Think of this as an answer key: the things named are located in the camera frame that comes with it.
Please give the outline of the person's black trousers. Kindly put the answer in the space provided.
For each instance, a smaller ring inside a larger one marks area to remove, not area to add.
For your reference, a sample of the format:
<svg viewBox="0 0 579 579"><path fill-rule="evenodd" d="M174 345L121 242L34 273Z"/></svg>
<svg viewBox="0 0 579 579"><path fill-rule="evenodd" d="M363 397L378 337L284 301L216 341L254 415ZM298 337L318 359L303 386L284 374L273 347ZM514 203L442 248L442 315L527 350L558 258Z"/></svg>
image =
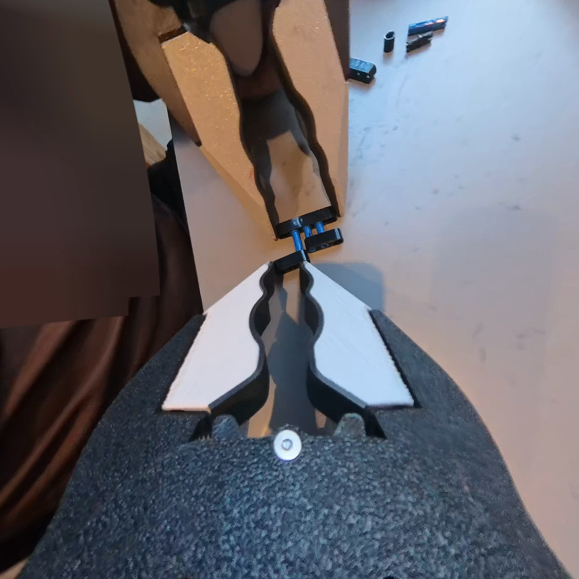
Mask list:
<svg viewBox="0 0 579 579"><path fill-rule="evenodd" d="M174 140L163 160L147 170L159 261L160 299L174 318L188 322L203 312Z"/></svg>

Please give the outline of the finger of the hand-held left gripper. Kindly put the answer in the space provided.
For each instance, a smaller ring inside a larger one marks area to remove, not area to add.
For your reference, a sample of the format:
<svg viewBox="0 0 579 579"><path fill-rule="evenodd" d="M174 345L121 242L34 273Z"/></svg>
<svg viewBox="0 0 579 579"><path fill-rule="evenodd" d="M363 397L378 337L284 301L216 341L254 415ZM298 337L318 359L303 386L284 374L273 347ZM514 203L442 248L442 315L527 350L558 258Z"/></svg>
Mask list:
<svg viewBox="0 0 579 579"><path fill-rule="evenodd" d="M280 1L273 46L284 88L302 113L309 146L337 216L346 209L349 84L325 1Z"/></svg>
<svg viewBox="0 0 579 579"><path fill-rule="evenodd" d="M240 135L241 113L224 56L192 33L161 44L197 131L200 150L236 199L273 240L277 234Z"/></svg>

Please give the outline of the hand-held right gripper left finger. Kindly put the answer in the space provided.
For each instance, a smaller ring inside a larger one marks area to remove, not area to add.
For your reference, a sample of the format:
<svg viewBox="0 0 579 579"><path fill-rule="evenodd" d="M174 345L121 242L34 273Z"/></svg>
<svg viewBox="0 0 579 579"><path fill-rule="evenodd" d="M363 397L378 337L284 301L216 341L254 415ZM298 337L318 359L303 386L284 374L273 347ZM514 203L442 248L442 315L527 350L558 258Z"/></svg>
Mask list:
<svg viewBox="0 0 579 579"><path fill-rule="evenodd" d="M208 308L173 379L162 410L201 412L212 420L254 416L269 395L263 333L271 322L271 262Z"/></svg>

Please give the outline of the long black brick beam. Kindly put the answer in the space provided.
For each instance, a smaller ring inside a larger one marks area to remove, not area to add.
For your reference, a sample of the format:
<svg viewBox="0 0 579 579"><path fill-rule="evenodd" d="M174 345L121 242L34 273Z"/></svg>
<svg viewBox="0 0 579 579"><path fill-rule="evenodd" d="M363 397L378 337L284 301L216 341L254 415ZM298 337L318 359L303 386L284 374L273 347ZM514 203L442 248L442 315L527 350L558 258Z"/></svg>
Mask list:
<svg viewBox="0 0 579 579"><path fill-rule="evenodd" d="M328 225L330 223L336 222L338 215L333 207L324 207L309 213L305 213L301 216L292 218L280 222L274 228L276 233L276 238L278 240L289 238L292 236L292 232L295 230L303 230L304 227L308 226L315 228L317 223L322 223Z"/></svg>

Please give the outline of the white desk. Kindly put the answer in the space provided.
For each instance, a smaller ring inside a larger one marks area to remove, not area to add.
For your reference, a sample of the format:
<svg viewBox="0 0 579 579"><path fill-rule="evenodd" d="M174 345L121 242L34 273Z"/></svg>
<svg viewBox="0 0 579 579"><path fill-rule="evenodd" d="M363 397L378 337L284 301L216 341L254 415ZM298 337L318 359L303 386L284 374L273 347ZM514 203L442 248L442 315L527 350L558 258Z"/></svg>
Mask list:
<svg viewBox="0 0 579 579"><path fill-rule="evenodd" d="M458 383L578 578L578 1L350 12L378 73L352 82L346 242L322 269Z"/></svg>

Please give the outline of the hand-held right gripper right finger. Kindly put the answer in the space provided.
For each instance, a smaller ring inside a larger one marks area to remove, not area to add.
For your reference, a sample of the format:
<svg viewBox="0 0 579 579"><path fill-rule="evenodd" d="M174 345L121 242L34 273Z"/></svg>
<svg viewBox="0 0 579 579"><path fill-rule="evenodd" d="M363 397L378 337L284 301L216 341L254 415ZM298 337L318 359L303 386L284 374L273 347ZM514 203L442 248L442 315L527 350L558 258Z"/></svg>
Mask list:
<svg viewBox="0 0 579 579"><path fill-rule="evenodd" d="M413 408L371 308L310 263L302 264L299 280L312 334L306 389L314 408L334 423L355 413L365 424L377 424L377 411Z"/></svg>

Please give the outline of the person's brown sweater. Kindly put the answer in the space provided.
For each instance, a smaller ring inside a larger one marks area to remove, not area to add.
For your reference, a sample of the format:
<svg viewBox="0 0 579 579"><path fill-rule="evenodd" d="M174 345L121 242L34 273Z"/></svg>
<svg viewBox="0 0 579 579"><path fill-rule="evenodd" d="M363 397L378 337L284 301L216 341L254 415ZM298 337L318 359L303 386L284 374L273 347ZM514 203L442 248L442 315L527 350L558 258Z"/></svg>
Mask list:
<svg viewBox="0 0 579 579"><path fill-rule="evenodd" d="M135 298L125 316L1 329L1 572L25 559L123 386L201 298Z"/></svg>

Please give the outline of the black brick beam with holes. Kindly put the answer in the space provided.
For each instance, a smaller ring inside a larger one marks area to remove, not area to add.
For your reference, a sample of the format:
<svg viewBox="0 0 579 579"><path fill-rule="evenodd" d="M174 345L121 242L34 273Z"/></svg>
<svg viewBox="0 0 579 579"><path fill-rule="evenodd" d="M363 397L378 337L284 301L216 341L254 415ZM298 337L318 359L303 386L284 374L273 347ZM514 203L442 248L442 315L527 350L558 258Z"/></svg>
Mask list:
<svg viewBox="0 0 579 579"><path fill-rule="evenodd" d="M376 65L372 62L350 58L348 80L371 84L376 75Z"/></svg>

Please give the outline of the small black brick beam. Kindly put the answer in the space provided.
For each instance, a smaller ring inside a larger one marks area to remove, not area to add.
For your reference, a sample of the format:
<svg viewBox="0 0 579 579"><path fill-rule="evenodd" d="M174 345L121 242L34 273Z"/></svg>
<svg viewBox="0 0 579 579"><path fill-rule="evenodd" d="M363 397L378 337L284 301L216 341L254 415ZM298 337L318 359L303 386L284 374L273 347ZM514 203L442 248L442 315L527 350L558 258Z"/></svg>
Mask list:
<svg viewBox="0 0 579 579"><path fill-rule="evenodd" d="M295 251L274 261L274 267L280 274L286 274L300 268L304 262L310 262L305 250Z"/></svg>

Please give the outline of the short black brick beam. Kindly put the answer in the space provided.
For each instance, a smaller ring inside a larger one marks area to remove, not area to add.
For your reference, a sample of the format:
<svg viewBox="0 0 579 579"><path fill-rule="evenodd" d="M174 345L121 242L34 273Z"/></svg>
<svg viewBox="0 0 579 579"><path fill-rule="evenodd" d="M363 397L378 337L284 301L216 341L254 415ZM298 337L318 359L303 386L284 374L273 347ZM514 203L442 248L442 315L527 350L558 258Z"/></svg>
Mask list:
<svg viewBox="0 0 579 579"><path fill-rule="evenodd" d="M341 245L343 243L343 235L340 228L316 232L311 236L305 237L305 250L312 254L314 252L322 251Z"/></svg>

